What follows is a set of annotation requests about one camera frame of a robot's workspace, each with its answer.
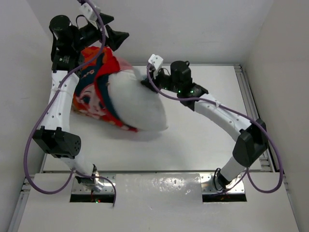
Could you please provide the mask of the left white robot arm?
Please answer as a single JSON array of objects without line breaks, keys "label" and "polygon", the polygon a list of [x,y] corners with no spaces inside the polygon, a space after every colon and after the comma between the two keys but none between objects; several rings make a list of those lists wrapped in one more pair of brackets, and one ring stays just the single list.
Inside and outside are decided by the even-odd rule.
[{"label": "left white robot arm", "polygon": [[78,183],[89,188],[102,187],[96,166],[80,154],[81,138],[70,133],[73,93],[80,80],[80,65],[84,62],[82,50],[103,41],[102,27],[96,21],[78,28],[67,16],[57,15],[50,21],[49,30],[53,36],[52,88],[41,125],[32,138],[46,154],[75,170]]}]

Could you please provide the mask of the white pillow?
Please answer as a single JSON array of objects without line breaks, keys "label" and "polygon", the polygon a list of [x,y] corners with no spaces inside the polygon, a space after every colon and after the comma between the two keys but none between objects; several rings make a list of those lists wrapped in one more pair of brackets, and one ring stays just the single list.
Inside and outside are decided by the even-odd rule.
[{"label": "white pillow", "polygon": [[108,79],[108,95],[117,115],[125,124],[144,131],[164,131],[167,116],[159,95],[141,81],[136,68],[113,73]]}]

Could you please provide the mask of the pink patterned pillowcase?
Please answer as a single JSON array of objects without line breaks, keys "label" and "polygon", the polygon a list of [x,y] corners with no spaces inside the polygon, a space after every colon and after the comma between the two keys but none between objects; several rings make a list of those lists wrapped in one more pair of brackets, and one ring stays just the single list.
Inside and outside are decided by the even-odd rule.
[{"label": "pink patterned pillowcase", "polygon": [[138,132],[120,119],[108,94],[109,78],[121,71],[132,71],[133,67],[126,60],[114,56],[109,47],[89,64],[81,68],[73,100],[72,111],[97,120],[106,121],[123,130]]}]

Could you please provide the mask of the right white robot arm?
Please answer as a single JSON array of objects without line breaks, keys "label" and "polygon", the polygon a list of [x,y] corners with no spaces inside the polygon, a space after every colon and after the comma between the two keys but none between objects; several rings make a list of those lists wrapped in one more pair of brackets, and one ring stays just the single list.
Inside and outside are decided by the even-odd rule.
[{"label": "right white robot arm", "polygon": [[150,61],[146,73],[147,78],[141,82],[145,87],[157,93],[162,89],[176,93],[176,101],[211,120],[236,142],[232,157],[214,175],[215,186],[226,188],[269,148],[264,121],[249,119],[220,104],[208,90],[193,82],[188,61],[173,62],[170,74],[164,73],[160,62]]}]

